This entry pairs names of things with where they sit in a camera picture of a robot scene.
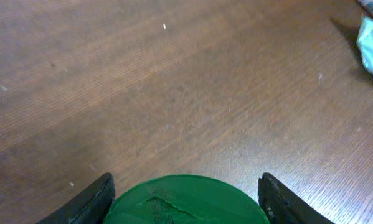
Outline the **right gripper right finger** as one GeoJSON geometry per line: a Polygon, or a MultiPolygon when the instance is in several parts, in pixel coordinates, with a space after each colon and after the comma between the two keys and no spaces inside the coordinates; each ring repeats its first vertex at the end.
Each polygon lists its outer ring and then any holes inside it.
{"type": "Polygon", "coordinates": [[[270,223],[333,224],[267,172],[258,180],[258,201],[270,223]]]}

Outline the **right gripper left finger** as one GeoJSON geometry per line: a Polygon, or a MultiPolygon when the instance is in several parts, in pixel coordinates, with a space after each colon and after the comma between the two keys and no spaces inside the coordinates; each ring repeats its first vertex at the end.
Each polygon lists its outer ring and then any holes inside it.
{"type": "Polygon", "coordinates": [[[115,184],[107,172],[38,224],[103,223],[115,200],[115,184]]]}

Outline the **green lid jar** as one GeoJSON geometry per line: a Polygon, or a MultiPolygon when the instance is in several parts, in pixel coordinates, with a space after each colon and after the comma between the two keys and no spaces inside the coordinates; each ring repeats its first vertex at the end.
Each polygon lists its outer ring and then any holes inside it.
{"type": "Polygon", "coordinates": [[[268,224],[256,201],[238,188],[199,175],[167,175],[118,197],[104,223],[268,224]]]}

